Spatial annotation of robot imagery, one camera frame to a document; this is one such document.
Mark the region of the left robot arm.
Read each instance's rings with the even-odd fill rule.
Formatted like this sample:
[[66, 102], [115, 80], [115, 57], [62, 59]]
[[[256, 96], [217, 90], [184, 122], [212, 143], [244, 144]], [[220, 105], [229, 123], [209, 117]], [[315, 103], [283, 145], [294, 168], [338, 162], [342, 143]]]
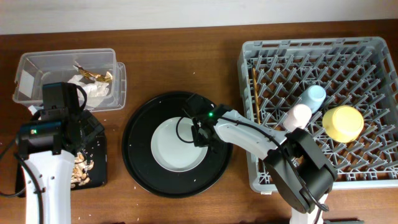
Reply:
[[21, 126], [15, 157], [22, 167], [26, 223], [70, 223], [71, 192], [107, 183], [106, 136], [88, 111], [59, 113]]

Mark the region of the pink plastic cup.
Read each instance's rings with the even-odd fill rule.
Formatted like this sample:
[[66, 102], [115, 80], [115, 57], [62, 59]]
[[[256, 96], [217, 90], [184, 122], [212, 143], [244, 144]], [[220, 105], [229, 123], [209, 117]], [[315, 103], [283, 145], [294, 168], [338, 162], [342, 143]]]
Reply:
[[297, 104], [287, 112], [283, 126], [290, 132], [293, 132], [297, 128], [305, 129], [311, 117], [312, 111], [307, 105]]

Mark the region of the white napkin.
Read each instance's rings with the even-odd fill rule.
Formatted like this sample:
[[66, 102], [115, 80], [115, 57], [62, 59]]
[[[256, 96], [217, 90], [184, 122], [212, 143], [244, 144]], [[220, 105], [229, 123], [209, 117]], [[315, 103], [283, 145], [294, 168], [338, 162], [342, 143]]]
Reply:
[[98, 107], [109, 92], [109, 83], [97, 81], [91, 82], [82, 75], [74, 75], [71, 79], [69, 79], [68, 83], [76, 84], [84, 89], [85, 93], [87, 94], [86, 106], [90, 106], [92, 108]]

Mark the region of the food scraps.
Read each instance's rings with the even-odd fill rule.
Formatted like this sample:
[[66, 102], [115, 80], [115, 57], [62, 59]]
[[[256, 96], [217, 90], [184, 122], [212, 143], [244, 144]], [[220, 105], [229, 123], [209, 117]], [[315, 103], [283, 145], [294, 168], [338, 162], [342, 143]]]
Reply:
[[78, 152], [75, 157], [75, 164], [71, 176], [71, 189], [84, 187], [91, 182], [89, 171], [94, 167], [94, 161], [86, 156], [85, 152]]

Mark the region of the gold snack wrapper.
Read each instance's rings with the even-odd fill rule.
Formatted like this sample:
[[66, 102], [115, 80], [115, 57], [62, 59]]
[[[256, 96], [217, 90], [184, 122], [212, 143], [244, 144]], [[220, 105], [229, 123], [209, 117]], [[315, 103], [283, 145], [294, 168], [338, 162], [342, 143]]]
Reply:
[[113, 75], [110, 72], [106, 72], [105, 75], [94, 73], [85, 70], [83, 67], [79, 65], [73, 65], [73, 67], [82, 75], [84, 78], [94, 81], [94, 82], [101, 82], [101, 83], [111, 83], [113, 80]]

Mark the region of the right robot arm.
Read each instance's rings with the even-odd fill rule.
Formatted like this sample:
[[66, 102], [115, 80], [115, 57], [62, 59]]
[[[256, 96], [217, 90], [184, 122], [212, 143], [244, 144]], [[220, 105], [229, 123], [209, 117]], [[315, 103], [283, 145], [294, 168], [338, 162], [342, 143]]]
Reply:
[[337, 171], [312, 136], [297, 128], [291, 133], [257, 124], [229, 106], [186, 106], [193, 121], [196, 147], [231, 143], [261, 159], [282, 198], [295, 210], [293, 222], [321, 223], [329, 210], [324, 199]]

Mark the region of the yellow plastic bowl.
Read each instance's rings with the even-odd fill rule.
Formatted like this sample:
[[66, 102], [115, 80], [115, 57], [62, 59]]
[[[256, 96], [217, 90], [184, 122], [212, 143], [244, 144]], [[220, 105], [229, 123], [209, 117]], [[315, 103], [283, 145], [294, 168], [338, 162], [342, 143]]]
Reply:
[[364, 118], [354, 107], [343, 105], [328, 110], [323, 116], [322, 126], [332, 140], [347, 143], [361, 134]]

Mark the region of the grey plate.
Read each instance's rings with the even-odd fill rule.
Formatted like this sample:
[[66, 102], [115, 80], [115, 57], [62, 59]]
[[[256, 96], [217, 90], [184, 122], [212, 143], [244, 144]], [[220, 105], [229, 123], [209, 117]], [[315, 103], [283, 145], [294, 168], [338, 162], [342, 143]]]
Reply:
[[183, 118], [177, 126], [180, 117], [167, 119], [154, 131], [151, 139], [151, 152], [155, 161], [164, 169], [172, 172], [186, 172], [198, 166], [204, 160], [208, 148], [195, 147], [193, 143], [181, 141], [176, 134], [185, 141], [193, 141], [191, 127], [192, 120]]

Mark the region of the blue plastic cup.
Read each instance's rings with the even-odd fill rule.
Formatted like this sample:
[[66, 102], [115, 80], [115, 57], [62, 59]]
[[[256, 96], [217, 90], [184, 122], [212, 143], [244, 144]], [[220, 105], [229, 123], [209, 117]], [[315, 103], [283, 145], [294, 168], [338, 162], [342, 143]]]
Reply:
[[301, 95], [301, 104], [308, 106], [312, 114], [316, 113], [326, 98], [326, 91], [320, 85], [308, 87]]

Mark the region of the wooden chopstick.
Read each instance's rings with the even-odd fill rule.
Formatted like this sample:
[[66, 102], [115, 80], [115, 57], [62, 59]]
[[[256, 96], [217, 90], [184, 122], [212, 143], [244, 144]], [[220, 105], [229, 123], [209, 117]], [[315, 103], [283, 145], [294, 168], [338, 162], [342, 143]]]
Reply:
[[259, 101], [258, 101], [258, 90], [257, 90], [257, 80], [256, 80], [256, 68], [252, 68], [252, 80], [253, 80], [253, 89], [254, 89], [254, 102], [257, 116], [257, 123], [261, 124], [261, 114], [259, 109]]

